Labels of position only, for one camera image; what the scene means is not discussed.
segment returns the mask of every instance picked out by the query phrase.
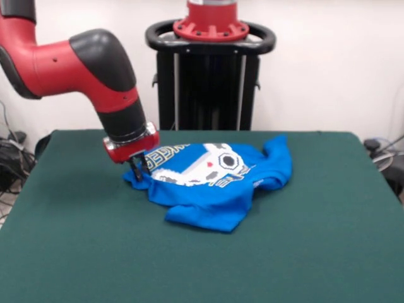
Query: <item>black cable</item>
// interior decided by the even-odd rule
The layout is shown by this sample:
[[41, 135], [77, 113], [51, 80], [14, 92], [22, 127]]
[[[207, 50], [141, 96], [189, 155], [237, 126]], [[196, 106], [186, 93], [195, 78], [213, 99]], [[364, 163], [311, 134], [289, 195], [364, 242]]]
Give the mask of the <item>black cable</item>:
[[0, 220], [7, 218], [7, 216], [8, 216], [8, 213], [5, 214], [5, 215], [3, 215], [3, 216], [1, 216], [1, 217], [0, 217]]
[[13, 206], [14, 206], [14, 205], [12, 205], [11, 203], [4, 202], [3, 200], [0, 200], [0, 203], [1, 203], [1, 204], [4, 204], [4, 205], [7, 205], [7, 206], [10, 206], [10, 207], [13, 207]]
[[391, 142], [389, 145], [383, 147], [381, 150], [378, 150], [378, 151], [377, 151], [377, 154], [379, 154], [379, 153], [381, 153], [381, 152], [387, 150], [388, 148], [394, 146], [395, 144], [397, 144], [398, 142], [400, 142], [402, 139], [404, 139], [404, 134], [401, 135], [400, 137], [398, 137], [398, 139], [396, 139], [396, 140], [394, 140], [393, 142]]
[[11, 191], [10, 188], [8, 188], [8, 189], [6, 190], [6, 193], [7, 193], [7, 194], [14, 194], [14, 195], [17, 195], [17, 194], [20, 194], [21, 191]]
[[21, 176], [19, 173], [17, 173], [14, 169], [12, 169], [9, 165], [4, 164], [4, 163], [0, 163], [0, 166], [5, 167], [6, 169], [8, 169], [12, 174], [14, 174], [17, 178], [19, 178], [21, 181], [25, 181], [27, 178]]
[[12, 137], [15, 141], [17, 141], [17, 138], [14, 137], [13, 132], [11, 132], [11, 130], [10, 130], [10, 125], [8, 124], [6, 106], [5, 106], [5, 104], [3, 103], [3, 101], [1, 101], [1, 100], [0, 100], [0, 104], [1, 104], [1, 106], [3, 107], [4, 123], [6, 123], [6, 126], [7, 126], [7, 128], [8, 128], [8, 131], [9, 131], [11, 137]]
[[[18, 153], [21, 153], [21, 157], [23, 157], [23, 158], [25, 158], [24, 157], [24, 154], [23, 154], [23, 151], [20, 151], [20, 150], [18, 150], [17, 149], [17, 152]], [[8, 158], [8, 160], [10, 161], [10, 162], [15, 162], [16, 161], [16, 159], [15, 158], [11, 158], [10, 157], [10, 155], [9, 154], [7, 154], [6, 152], [4, 152], [4, 151], [2, 151], [2, 150], [0, 150], [0, 154], [1, 155], [3, 155], [4, 157], [6, 157], [6, 158]], [[18, 159], [18, 164], [19, 164], [19, 169], [21, 169], [21, 171], [25, 174], [25, 171], [24, 171], [24, 163], [23, 162], [21, 162], [21, 159]], [[28, 168], [29, 168], [29, 171], [31, 171], [32, 170], [32, 161], [29, 161], [29, 162], [27, 162], [27, 165], [28, 165]]]
[[11, 142], [9, 142], [9, 141], [7, 141], [7, 140], [2, 140], [2, 141], [0, 141], [0, 146], [1, 146], [2, 144], [8, 145], [8, 146], [14, 148], [15, 150], [18, 150], [18, 152], [21, 153], [21, 154], [22, 154], [22, 157], [25, 159], [25, 161], [26, 161], [26, 163], [27, 163], [27, 165], [28, 165], [29, 171], [31, 171], [31, 170], [33, 169], [33, 166], [34, 166], [35, 161], [36, 161], [35, 155], [34, 155], [33, 153], [30, 153], [29, 151], [27, 151], [27, 150], [25, 150], [25, 149], [20, 150], [20, 149], [17, 148], [14, 144], [12, 144]]

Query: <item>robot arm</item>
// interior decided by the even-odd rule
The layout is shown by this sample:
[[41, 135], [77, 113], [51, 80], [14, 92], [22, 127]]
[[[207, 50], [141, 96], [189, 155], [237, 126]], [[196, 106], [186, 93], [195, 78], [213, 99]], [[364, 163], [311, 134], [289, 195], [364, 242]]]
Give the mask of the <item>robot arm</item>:
[[135, 158], [147, 168], [144, 151], [158, 145], [147, 123], [136, 78], [118, 39], [106, 30], [90, 30], [68, 41], [37, 45], [34, 0], [0, 0], [0, 63], [14, 89], [25, 98], [81, 92], [93, 104], [108, 137], [113, 161]]

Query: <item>green table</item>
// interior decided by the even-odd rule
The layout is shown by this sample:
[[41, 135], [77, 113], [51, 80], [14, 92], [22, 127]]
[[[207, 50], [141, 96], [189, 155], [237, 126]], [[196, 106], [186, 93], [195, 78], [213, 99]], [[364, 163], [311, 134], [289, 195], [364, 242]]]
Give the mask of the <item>green table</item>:
[[[162, 132], [162, 144], [276, 133]], [[58, 131], [0, 230], [2, 303], [404, 302], [404, 214], [358, 139], [288, 133], [294, 175], [233, 234], [163, 220], [102, 131]]]

